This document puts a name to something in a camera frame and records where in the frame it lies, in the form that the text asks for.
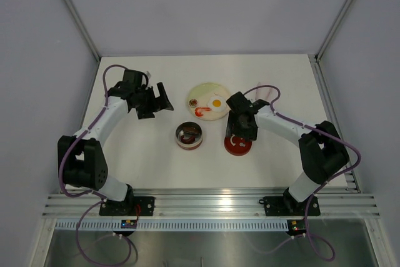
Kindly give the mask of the red lunch box lid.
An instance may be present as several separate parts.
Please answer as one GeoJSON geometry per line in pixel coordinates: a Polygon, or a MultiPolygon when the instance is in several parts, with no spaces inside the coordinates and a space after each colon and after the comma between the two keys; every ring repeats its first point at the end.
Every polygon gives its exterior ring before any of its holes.
{"type": "Polygon", "coordinates": [[[253,142],[244,138],[231,135],[224,138],[224,147],[226,151],[234,156],[244,156],[251,150],[253,142]]]}

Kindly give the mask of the pink cat paw tongs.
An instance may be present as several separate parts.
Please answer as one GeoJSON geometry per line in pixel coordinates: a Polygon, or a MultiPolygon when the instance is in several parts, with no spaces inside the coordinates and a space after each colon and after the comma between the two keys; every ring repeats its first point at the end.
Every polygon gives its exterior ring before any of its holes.
{"type": "Polygon", "coordinates": [[[272,101],[275,96],[275,90],[274,88],[271,87],[263,87],[266,85],[266,83],[257,83],[257,89],[254,91],[255,92],[255,100],[258,99],[263,99],[265,101],[272,101]]]}

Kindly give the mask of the cream green round plate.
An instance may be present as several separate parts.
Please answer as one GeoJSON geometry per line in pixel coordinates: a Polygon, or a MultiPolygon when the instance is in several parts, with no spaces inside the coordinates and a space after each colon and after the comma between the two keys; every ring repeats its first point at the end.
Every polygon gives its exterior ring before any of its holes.
{"type": "MultiPolygon", "coordinates": [[[[198,107],[207,107],[207,103],[210,99],[211,96],[214,95],[220,95],[222,96],[225,100],[227,100],[230,96],[231,93],[230,91],[223,86],[222,84],[218,83],[201,83],[198,84],[197,86],[193,87],[187,95],[187,108],[189,112],[194,116],[197,117],[194,113],[194,110],[198,107]],[[189,105],[189,101],[191,99],[196,99],[197,100],[197,106],[192,107],[189,105]]],[[[221,119],[227,115],[229,112],[229,106],[226,104],[226,109],[221,112],[221,113],[215,113],[213,111],[210,112],[204,112],[204,116],[197,117],[198,119],[201,119],[203,121],[215,121],[218,119],[221,119]]]]}

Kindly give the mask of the red steel lunch box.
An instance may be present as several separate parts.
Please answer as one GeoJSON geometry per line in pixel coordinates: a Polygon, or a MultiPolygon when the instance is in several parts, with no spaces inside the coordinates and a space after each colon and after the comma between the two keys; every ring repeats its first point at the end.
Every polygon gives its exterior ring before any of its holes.
{"type": "Polygon", "coordinates": [[[202,128],[200,127],[200,125],[198,125],[198,123],[191,122],[191,121],[187,121],[187,122],[181,123],[181,124],[176,128],[174,137],[175,137],[175,142],[176,142],[176,144],[177,144],[180,148],[185,149],[185,150],[189,150],[189,151],[190,151],[190,150],[195,150],[195,149],[197,149],[197,148],[200,147],[200,145],[203,143],[203,132],[202,132],[202,128]],[[182,129],[182,128],[185,127],[185,126],[197,128],[197,129],[199,130],[199,133],[198,133],[198,134],[185,133],[185,132],[183,131],[183,129],[182,129]],[[188,136],[195,136],[195,137],[196,137],[196,142],[193,143],[193,144],[182,144],[182,142],[180,142],[180,140],[179,140],[179,138],[180,138],[182,135],[185,135],[186,137],[188,137],[188,136]]]}

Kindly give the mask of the dark red toy octopus tentacle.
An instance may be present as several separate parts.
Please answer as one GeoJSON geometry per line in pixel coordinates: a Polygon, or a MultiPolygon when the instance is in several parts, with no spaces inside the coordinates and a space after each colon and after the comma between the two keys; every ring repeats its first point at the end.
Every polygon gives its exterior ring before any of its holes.
{"type": "Polygon", "coordinates": [[[195,136],[188,136],[186,137],[185,135],[182,135],[179,138],[180,142],[182,142],[182,144],[193,144],[196,142],[196,137],[195,136]]]}

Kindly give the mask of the brown toy sea cucumber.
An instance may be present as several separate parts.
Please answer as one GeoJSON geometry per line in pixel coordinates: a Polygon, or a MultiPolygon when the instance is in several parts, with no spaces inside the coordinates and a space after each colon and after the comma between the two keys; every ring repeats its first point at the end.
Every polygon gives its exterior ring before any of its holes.
{"type": "Polygon", "coordinates": [[[190,134],[198,134],[199,133],[199,130],[197,128],[194,128],[194,127],[185,126],[185,127],[183,127],[182,130],[185,133],[190,133],[190,134]]]}

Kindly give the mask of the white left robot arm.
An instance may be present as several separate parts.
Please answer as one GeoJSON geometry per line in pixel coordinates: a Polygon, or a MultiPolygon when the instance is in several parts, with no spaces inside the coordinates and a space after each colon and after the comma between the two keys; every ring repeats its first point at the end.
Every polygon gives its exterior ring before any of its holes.
{"type": "Polygon", "coordinates": [[[102,216],[128,216],[140,212],[133,188],[109,174],[103,146],[119,122],[135,110],[139,119],[151,119],[162,110],[174,108],[162,82],[154,87],[149,75],[124,68],[122,79],[104,89],[104,105],[87,126],[57,142],[58,180],[68,198],[93,194],[101,199],[102,216]]]}

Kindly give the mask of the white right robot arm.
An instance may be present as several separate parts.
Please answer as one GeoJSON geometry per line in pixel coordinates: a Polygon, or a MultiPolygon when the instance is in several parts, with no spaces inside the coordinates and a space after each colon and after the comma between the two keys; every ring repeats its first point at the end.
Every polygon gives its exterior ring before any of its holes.
{"type": "Polygon", "coordinates": [[[349,162],[345,145],[329,121],[308,125],[279,114],[265,100],[251,102],[241,92],[233,94],[226,103],[230,108],[227,137],[253,142],[263,129],[298,147],[302,173],[281,197],[289,214],[303,212],[311,195],[349,162]]]}

